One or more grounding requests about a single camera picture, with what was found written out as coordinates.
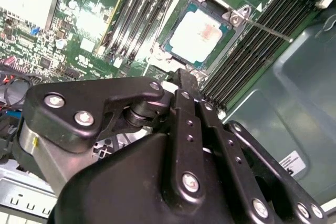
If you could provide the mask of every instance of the bolt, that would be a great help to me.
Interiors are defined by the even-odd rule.
[[[233,125],[233,127],[235,128],[236,131],[239,131],[239,132],[242,131],[241,128],[239,127],[239,125],[236,124],[236,123]]]
[[[205,108],[206,108],[207,110],[212,110],[212,107],[211,107],[210,104],[205,103],[204,106],[205,106]]]
[[[320,211],[320,209],[319,209],[317,206],[311,204],[311,210],[313,210],[313,213],[314,213],[317,217],[319,217],[320,219],[323,218],[323,214],[322,214],[322,212]]]
[[[302,213],[303,216],[305,216],[306,218],[309,218],[309,213],[308,213],[306,207],[303,204],[298,203],[298,208],[299,208],[299,210],[300,210],[300,212]]]
[[[91,126],[94,123],[94,118],[87,111],[78,111],[75,115],[75,121],[82,126]]]
[[[182,176],[182,183],[185,188],[191,193],[195,193],[200,188],[196,177],[190,173],[185,173]]]
[[[259,200],[259,199],[254,199],[253,200],[253,207],[257,211],[257,214],[259,214],[263,218],[268,217],[268,211],[265,205]]]
[[[190,95],[187,93],[187,92],[182,92],[182,96],[186,99],[189,99],[190,98]]]
[[[158,85],[156,82],[151,82],[150,86],[151,86],[153,89],[155,89],[155,90],[159,90],[159,89],[160,89],[159,85]]]
[[[65,104],[65,101],[62,97],[55,95],[55,94],[51,94],[48,95],[44,98],[44,102],[46,105],[48,105],[49,107],[58,109],[60,107],[63,107]]]

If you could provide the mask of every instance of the chip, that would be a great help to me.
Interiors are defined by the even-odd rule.
[[[189,3],[175,27],[163,50],[191,64],[204,62],[229,29],[223,20],[194,2]]]
[[[63,38],[64,38],[64,35],[65,35],[64,32],[62,32],[62,31],[58,31],[58,32],[56,33],[56,38],[57,38],[57,39],[63,39]]]
[[[46,59],[44,57],[41,57],[40,64],[39,64],[41,67],[49,69],[50,64],[51,64],[50,60],[48,60],[48,59]]]

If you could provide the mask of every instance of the black ram slot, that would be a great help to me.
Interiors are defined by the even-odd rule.
[[[274,8],[273,12],[269,15],[267,20],[264,20],[264,24],[266,26],[272,26],[274,23],[269,24],[271,21],[276,21],[279,17],[284,15],[286,13],[286,10],[288,8],[290,1],[283,1],[280,5],[277,6],[277,8]],[[230,73],[232,68],[235,68],[236,66],[240,66],[241,62],[244,60],[247,60],[244,56],[244,54],[252,55],[252,52],[256,50],[258,47],[262,47],[262,40],[265,40],[267,38],[268,33],[266,33],[263,30],[260,30],[256,27],[253,27],[250,31],[251,36],[246,40],[246,43],[242,44],[239,50],[236,51],[234,55],[232,55],[232,61],[226,64],[226,67],[223,69],[220,76],[227,77],[231,76],[233,78],[232,74]],[[221,95],[222,93],[222,87],[216,87],[213,92],[216,93],[216,95],[213,97],[213,99],[217,99],[218,95]]]
[[[297,16],[300,15],[300,11],[302,11],[302,7],[300,7],[299,5],[296,4],[296,2],[293,2],[293,4],[289,7],[287,6],[286,8],[288,8],[290,10],[291,13],[295,14],[294,16],[291,15],[287,15],[287,18],[285,20],[277,20],[275,22],[275,25],[272,25],[272,28],[280,31],[281,33],[288,33],[288,26],[290,25],[290,20],[292,18],[297,18]],[[285,28],[281,28],[280,26],[282,24],[286,24]],[[244,63],[241,63],[238,65],[237,69],[234,69],[232,72],[230,72],[229,74],[231,75],[232,80],[228,80],[226,82],[226,84],[223,85],[222,89],[221,89],[221,93],[219,94],[219,96],[217,97],[217,99],[222,100],[223,97],[225,97],[227,95],[228,89],[224,89],[226,86],[229,86],[229,89],[231,86],[233,86],[235,83],[238,82],[238,79],[242,79],[247,73],[249,73],[250,68],[252,66],[254,66],[255,64],[257,64],[259,61],[262,60],[262,58],[265,58],[264,54],[265,52],[269,53],[269,46],[272,46],[274,44],[274,40],[280,40],[279,38],[267,34],[264,32],[264,34],[261,36],[259,35],[259,39],[255,45],[256,47],[253,49],[253,53],[246,55],[245,57],[243,57]]]
[[[271,6],[269,6],[267,8],[267,10],[265,11],[265,13],[259,18],[259,22],[260,23],[264,23],[265,19],[269,17],[270,14],[274,14],[277,12],[277,10],[279,9],[279,6],[281,6],[283,3],[286,2],[286,0],[274,0],[273,3],[277,3],[279,2],[279,5],[277,4],[272,4]],[[259,31],[260,29],[256,28],[256,27],[252,27],[251,30],[249,31],[249,33],[245,36],[244,40],[238,44],[237,48],[235,49],[235,51],[229,56],[228,60],[225,62],[226,66],[230,66],[234,63],[234,61],[237,58],[237,54],[239,53],[240,50],[243,50],[244,45],[247,41],[252,41],[253,37],[255,36],[255,32]],[[211,92],[213,87],[216,87],[216,82],[218,81],[218,77],[220,76],[224,76],[225,69],[219,69],[217,70],[217,73],[215,73],[213,75],[212,78],[210,78],[207,81],[207,85],[204,88],[204,92]]]
[[[129,7],[130,9],[129,14],[126,17],[123,26],[120,28],[118,37],[113,42],[112,50],[115,50],[115,48],[117,48],[120,45],[125,34],[127,33],[128,28],[130,27],[132,22],[134,22],[136,15],[138,14],[138,10],[141,7],[141,3],[142,3],[142,0],[135,0],[132,7]]]
[[[314,10],[311,0],[274,0],[258,22],[291,35]],[[284,41],[257,27],[252,27],[223,66],[205,83],[202,93],[207,100],[221,107],[247,84],[264,66]]]
[[[140,47],[142,46],[142,44],[144,43],[144,41],[146,40],[148,33],[150,32],[152,25],[154,24],[154,22],[156,21],[156,18],[158,16],[158,14],[160,13],[163,4],[166,2],[167,0],[157,0],[158,5],[155,7],[155,10],[152,12],[152,14],[150,15],[150,17],[148,18],[146,24],[145,24],[145,28],[142,30],[141,35],[138,39],[138,41],[136,42],[136,45],[132,48],[131,53],[128,57],[127,63],[131,64],[135,58],[135,55],[137,55]]]
[[[291,29],[291,32],[295,31],[295,29],[300,25],[300,23],[302,21],[304,21],[305,18],[307,18],[307,16],[309,15],[309,12],[306,11],[305,13],[303,13],[303,15],[301,16],[301,18],[299,18],[299,23],[297,26],[293,27]],[[276,50],[282,45],[283,41],[281,39],[277,39],[276,45],[274,45],[273,49],[270,52],[270,55],[272,56],[272,54],[274,54],[276,52]],[[239,82],[239,84],[234,87],[234,89],[229,90],[228,95],[226,97],[224,97],[221,101],[224,102],[225,104],[227,104],[229,101],[231,101],[231,99],[234,98],[234,96],[241,90],[241,88],[244,87],[244,85],[247,84],[247,82],[265,65],[265,62],[267,62],[267,60],[269,60],[269,58],[265,58],[260,65],[258,65],[255,69],[253,69],[251,71],[251,73],[241,82]]]
[[[307,17],[307,12],[305,10],[301,10],[301,12],[299,13],[299,15],[296,15],[297,19],[299,20],[303,20],[302,17],[306,18]],[[281,31],[285,31],[286,29],[289,29],[290,32],[293,32],[297,27],[292,27],[292,28],[288,28],[288,26],[286,26],[285,28],[281,29]],[[240,87],[241,83],[244,82],[244,80],[246,80],[246,83],[248,82],[248,80],[250,78],[252,78],[254,76],[254,74],[256,74],[256,72],[261,69],[269,60],[269,58],[273,55],[273,53],[276,52],[276,49],[281,46],[281,44],[283,43],[283,41],[273,35],[271,35],[270,40],[268,41],[268,48],[264,49],[264,52],[262,52],[259,56],[259,59],[257,61],[253,62],[249,62],[245,65],[245,69],[242,70],[241,72],[244,73],[244,76],[240,77],[238,74],[236,75],[236,78],[234,80],[234,83],[237,83],[238,86]],[[230,95],[232,96],[235,92],[237,91],[237,88],[235,90],[235,85],[234,83],[231,83],[230,87],[226,90],[224,90],[223,92],[223,96],[219,98],[219,100],[221,102],[227,103],[229,102],[230,99]]]
[[[139,29],[141,28],[143,22],[146,20],[146,17],[150,13],[151,6],[153,5],[155,0],[147,0],[145,8],[142,8],[142,12],[139,14],[139,19],[136,21],[136,24],[130,31],[130,35],[128,36],[127,42],[124,44],[123,48],[121,49],[121,52],[128,51],[131,43],[136,38]]]

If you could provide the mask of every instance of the green circuit board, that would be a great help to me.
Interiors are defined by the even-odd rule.
[[[127,50],[116,50],[111,56],[113,47],[109,46],[111,43],[109,36],[118,29],[122,29],[119,25],[125,18],[123,10],[130,8],[127,6],[128,1],[55,0],[55,8],[48,15],[50,24],[46,28],[38,27],[30,20],[21,18],[8,9],[8,5],[6,8],[2,6],[0,59],[2,63],[6,63],[14,57],[15,60],[10,61],[13,69],[25,73],[37,73],[51,81],[133,76],[149,76],[160,81],[165,80],[169,70],[172,69],[161,67],[162,61],[155,64],[149,61],[150,57],[156,57],[156,51],[153,52],[149,48],[156,42],[162,50],[163,44],[172,36],[191,0],[165,0],[166,2],[161,5],[157,3],[157,6],[148,8],[146,12],[141,8],[145,8],[147,2],[139,4],[139,15],[132,14],[134,21],[130,22],[130,30],[126,29],[124,33],[134,33],[133,39],[126,44],[134,44],[134,48],[137,47],[137,49],[129,50],[133,53]],[[248,5],[249,18],[256,22],[272,2],[272,0],[220,1],[231,9]],[[136,9],[130,10],[128,15],[137,12]],[[245,24],[239,30],[228,23],[227,28],[225,36],[218,41],[203,62],[183,61],[178,64],[195,73],[199,81],[205,80],[220,62],[225,61],[225,57],[244,38],[250,26]],[[193,41],[185,45],[185,47],[193,46]]]
[[[79,72],[80,79],[116,77],[119,69],[114,67],[110,62],[106,62],[104,60],[104,52],[98,54],[98,50],[106,32],[113,28],[123,1],[58,0],[50,30],[40,31],[36,36],[30,34],[30,27],[33,24],[22,23],[13,19],[10,40],[6,38],[4,32],[2,33],[0,57],[5,59],[14,55],[18,58],[18,69],[43,74],[51,79],[62,80],[63,75],[59,71],[60,65],[70,67]],[[269,0],[224,1],[234,8],[247,3],[250,4],[253,8],[253,18],[257,19],[260,12],[256,11],[256,8],[260,3],[264,4],[264,8],[266,8]],[[69,2],[75,3],[75,9],[69,8]],[[174,18],[178,16],[179,12],[179,7],[177,7],[161,34],[164,34],[169,29],[169,26],[174,23]],[[3,12],[0,19],[0,29],[2,31],[5,30],[6,19],[7,13]],[[65,28],[62,22],[66,22],[65,25],[69,27]],[[55,47],[57,39],[66,40],[64,49],[59,50]],[[39,65],[41,57],[51,61],[48,69]],[[147,75],[150,74],[158,79],[166,77],[166,74],[160,69],[147,66],[148,64],[143,60],[142,56],[137,58],[140,60],[134,61],[131,71],[128,72],[129,76],[143,75],[146,71]]]

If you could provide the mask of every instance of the capacitor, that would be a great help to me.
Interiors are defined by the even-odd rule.
[[[65,39],[56,40],[55,46],[59,50],[63,50],[67,46],[67,41]]]
[[[78,3],[75,0],[70,0],[68,6],[70,9],[74,10],[78,7]]]

